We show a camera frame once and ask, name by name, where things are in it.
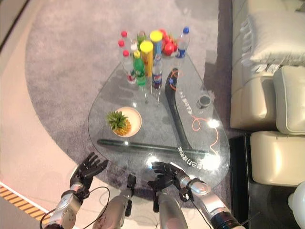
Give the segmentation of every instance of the carpet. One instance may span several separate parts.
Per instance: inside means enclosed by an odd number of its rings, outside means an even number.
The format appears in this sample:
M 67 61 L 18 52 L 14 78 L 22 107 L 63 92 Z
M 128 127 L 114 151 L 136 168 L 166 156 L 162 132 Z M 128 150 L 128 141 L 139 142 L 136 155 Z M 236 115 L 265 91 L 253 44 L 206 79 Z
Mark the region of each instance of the carpet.
M 45 0 L 26 47 L 26 80 L 44 128 L 76 163 L 96 151 L 88 135 L 88 114 L 94 99 L 120 61 L 120 31 L 135 36 L 164 28 L 178 36 L 190 27 L 187 50 L 208 90 L 229 137 L 232 14 L 231 1 L 220 0 Z M 127 174 L 108 165 L 98 178 L 117 188 Z M 152 192 L 143 181 L 136 195 Z M 214 188 L 230 206 L 230 175 Z

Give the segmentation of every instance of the beige sofa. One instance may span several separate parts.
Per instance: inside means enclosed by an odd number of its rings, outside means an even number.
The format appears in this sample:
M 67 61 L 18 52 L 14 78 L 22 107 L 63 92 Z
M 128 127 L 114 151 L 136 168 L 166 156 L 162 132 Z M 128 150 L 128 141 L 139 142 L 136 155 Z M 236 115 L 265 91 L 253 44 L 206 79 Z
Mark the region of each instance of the beige sofa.
M 261 12 L 293 14 L 305 2 L 233 0 L 232 3 L 231 127 L 259 131 L 251 136 L 254 181 L 268 185 L 297 186 L 305 181 L 305 132 L 302 132 L 302 128 L 299 130 L 299 127 L 305 126 L 305 67 L 281 66 L 276 72 L 268 68 L 256 72 L 253 65 L 243 62 L 245 36 L 241 32 L 241 25 L 248 15 Z M 294 82 L 297 83 L 295 92 L 289 87 L 291 82 L 283 86 L 284 78 L 297 81 Z

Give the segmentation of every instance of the white pillow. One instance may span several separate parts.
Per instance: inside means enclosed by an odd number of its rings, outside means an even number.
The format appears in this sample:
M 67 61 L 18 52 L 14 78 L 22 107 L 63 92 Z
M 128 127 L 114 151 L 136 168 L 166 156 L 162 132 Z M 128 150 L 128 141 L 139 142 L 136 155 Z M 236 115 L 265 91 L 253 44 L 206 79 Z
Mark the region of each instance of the white pillow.
M 305 14 L 263 11 L 242 24 L 242 63 L 305 66 Z
M 305 67 L 284 66 L 275 72 L 273 82 L 277 129 L 305 135 Z

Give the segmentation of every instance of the yellow canister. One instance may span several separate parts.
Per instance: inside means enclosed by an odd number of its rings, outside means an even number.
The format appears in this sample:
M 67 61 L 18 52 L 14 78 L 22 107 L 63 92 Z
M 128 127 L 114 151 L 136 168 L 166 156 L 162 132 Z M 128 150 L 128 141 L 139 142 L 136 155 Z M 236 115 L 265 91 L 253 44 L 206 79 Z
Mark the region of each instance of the yellow canister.
M 155 57 L 157 54 L 162 54 L 163 34 L 159 30 L 154 30 L 151 32 L 149 37 L 153 43 L 153 57 Z
M 153 66 L 153 43 L 151 41 L 143 41 L 140 45 L 142 61 L 145 65 L 145 75 L 152 76 Z

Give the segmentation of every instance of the yellow cap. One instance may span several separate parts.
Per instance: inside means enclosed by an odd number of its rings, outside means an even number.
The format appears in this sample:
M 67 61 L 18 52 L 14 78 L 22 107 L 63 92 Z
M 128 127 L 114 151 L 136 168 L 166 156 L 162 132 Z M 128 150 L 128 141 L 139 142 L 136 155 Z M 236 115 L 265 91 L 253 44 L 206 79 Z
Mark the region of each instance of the yellow cap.
M 135 59 L 139 59 L 141 57 L 139 50 L 134 51 L 134 57 Z
M 159 42 L 162 40 L 163 34 L 159 30 L 154 30 L 149 36 L 152 42 Z
M 153 43 L 150 41 L 143 41 L 140 44 L 140 49 L 142 52 L 151 52 L 153 50 Z

